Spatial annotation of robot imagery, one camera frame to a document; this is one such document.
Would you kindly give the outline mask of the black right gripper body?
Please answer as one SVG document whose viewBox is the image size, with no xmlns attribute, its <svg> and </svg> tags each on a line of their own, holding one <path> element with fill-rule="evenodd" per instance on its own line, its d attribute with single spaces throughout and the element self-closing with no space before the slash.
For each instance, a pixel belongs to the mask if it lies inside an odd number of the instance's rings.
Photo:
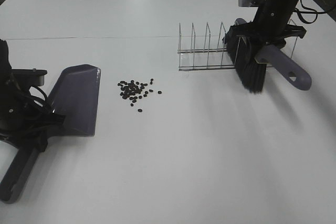
<svg viewBox="0 0 336 224">
<path fill-rule="evenodd" d="M 294 0 L 265 0 L 253 20 L 258 39 L 262 42 L 279 37 L 294 10 Z"/>
</svg>

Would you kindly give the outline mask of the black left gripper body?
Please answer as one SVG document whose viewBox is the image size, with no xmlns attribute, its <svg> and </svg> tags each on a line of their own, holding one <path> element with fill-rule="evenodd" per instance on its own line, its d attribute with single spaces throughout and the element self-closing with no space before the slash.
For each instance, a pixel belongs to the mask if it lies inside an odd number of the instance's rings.
<svg viewBox="0 0 336 224">
<path fill-rule="evenodd" d="M 47 102 L 33 95 L 1 95 L 1 141 L 22 145 L 23 138 L 55 125 Z"/>
</svg>

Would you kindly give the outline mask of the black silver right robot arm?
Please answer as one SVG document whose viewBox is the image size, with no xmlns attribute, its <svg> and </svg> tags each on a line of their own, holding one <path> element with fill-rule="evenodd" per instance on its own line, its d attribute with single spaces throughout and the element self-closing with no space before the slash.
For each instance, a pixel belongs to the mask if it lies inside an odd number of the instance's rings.
<svg viewBox="0 0 336 224">
<path fill-rule="evenodd" d="M 251 22 L 236 19 L 223 39 L 224 44 L 229 46 L 239 37 L 245 37 L 257 44 L 270 43 L 283 48 L 286 38 L 303 38 L 306 34 L 303 27 L 288 24 L 298 2 L 299 0 L 238 0 L 238 6 L 256 7 L 257 11 Z"/>
</svg>

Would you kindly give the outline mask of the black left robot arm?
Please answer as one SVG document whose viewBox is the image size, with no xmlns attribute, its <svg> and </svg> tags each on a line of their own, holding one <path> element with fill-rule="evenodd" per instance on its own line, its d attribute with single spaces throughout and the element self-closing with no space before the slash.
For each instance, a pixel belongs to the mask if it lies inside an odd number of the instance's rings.
<svg viewBox="0 0 336 224">
<path fill-rule="evenodd" d="M 1 141 L 21 148 L 43 149 L 45 132 L 59 124 L 37 83 L 46 70 L 13 69 L 7 41 L 1 40 Z"/>
</svg>

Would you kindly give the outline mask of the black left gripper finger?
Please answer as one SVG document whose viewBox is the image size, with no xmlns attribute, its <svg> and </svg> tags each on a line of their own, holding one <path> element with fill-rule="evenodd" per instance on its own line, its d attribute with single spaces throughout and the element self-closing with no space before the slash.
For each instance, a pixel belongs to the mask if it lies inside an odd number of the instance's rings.
<svg viewBox="0 0 336 224">
<path fill-rule="evenodd" d="M 32 138 L 32 145 L 37 151 L 43 153 L 48 146 L 47 131 L 45 130 L 34 133 Z"/>
</svg>

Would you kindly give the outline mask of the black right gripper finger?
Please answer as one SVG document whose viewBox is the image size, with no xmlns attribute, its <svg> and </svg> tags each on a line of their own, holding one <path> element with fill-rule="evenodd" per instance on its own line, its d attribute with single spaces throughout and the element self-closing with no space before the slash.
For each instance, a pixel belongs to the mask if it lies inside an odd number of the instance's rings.
<svg viewBox="0 0 336 224">
<path fill-rule="evenodd" d="M 240 25 L 232 25 L 229 29 L 229 37 L 250 37 L 256 38 L 256 30 L 254 23 L 244 23 Z"/>
<path fill-rule="evenodd" d="M 303 26 L 289 25 L 279 34 L 272 37 L 267 37 L 266 45 L 274 45 L 277 48 L 284 48 L 286 45 L 286 38 L 299 37 L 302 39 L 306 35 L 307 30 Z"/>
</svg>

